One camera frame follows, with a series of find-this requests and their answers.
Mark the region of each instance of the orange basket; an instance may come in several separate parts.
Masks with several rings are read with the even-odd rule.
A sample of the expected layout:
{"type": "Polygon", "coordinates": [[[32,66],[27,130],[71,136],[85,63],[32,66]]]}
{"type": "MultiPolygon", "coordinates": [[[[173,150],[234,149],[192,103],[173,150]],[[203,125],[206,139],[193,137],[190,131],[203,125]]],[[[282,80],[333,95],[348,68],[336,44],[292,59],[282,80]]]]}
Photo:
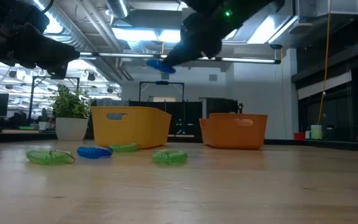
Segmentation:
{"type": "Polygon", "coordinates": [[[135,106],[93,106],[94,140],[98,146],[137,144],[141,149],[167,143],[171,115],[135,106]]]}
{"type": "Polygon", "coordinates": [[[215,113],[200,120],[204,143],[223,149],[260,149],[266,124],[267,115],[259,114],[215,113]]]}

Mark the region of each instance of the table surface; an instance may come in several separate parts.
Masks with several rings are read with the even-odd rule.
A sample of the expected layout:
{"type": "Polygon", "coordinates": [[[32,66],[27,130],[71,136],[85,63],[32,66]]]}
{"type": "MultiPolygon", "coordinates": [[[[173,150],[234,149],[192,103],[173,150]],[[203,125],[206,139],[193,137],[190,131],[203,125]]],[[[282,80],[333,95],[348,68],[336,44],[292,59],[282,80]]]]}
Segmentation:
{"type": "Polygon", "coordinates": [[[0,144],[0,223],[358,224],[358,152],[300,146],[261,151],[166,147],[182,166],[157,166],[153,149],[78,158],[93,142],[0,144]],[[74,164],[40,166],[28,150],[60,149],[74,164]]]}

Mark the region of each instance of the white flower pot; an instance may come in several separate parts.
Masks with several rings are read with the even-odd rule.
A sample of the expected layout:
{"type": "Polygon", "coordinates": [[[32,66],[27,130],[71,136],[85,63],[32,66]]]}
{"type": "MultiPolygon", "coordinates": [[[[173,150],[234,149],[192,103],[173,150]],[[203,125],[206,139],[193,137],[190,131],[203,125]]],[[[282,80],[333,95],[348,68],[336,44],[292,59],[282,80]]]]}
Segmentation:
{"type": "Polygon", "coordinates": [[[84,140],[88,119],[56,118],[56,135],[59,140],[84,140]]]}
{"type": "Polygon", "coordinates": [[[38,122],[38,126],[38,130],[46,130],[47,128],[49,128],[49,122],[40,121],[38,122]]]}

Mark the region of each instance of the potted plant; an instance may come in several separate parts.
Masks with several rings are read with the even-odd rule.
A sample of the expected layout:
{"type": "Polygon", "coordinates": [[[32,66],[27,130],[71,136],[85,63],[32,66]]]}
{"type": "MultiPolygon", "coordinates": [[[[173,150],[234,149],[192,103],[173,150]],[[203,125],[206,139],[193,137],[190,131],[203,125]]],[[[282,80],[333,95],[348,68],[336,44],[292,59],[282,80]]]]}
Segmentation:
{"type": "Polygon", "coordinates": [[[38,122],[38,126],[38,130],[46,130],[47,128],[49,128],[48,114],[45,108],[42,108],[42,116],[41,120],[38,122]]]}
{"type": "Polygon", "coordinates": [[[74,94],[70,93],[65,85],[58,86],[53,111],[56,117],[56,135],[59,140],[84,139],[91,103],[81,94],[82,92],[78,90],[74,94]]]}

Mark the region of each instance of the red object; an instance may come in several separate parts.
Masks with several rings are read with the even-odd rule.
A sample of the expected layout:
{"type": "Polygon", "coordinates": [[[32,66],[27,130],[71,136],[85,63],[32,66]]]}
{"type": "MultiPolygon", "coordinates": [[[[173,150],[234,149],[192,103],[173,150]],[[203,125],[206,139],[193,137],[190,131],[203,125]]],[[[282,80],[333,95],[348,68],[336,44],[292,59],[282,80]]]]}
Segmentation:
{"type": "Polygon", "coordinates": [[[306,139],[306,133],[294,133],[295,140],[305,140],[306,139]]]}

